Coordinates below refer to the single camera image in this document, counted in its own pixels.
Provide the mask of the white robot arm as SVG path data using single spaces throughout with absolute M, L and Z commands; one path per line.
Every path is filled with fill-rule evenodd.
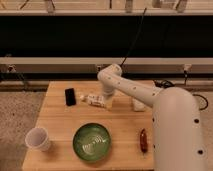
M 117 64 L 102 69 L 97 78 L 105 97 L 119 90 L 152 108 L 155 171 L 207 171 L 199 106 L 189 91 L 123 78 Z

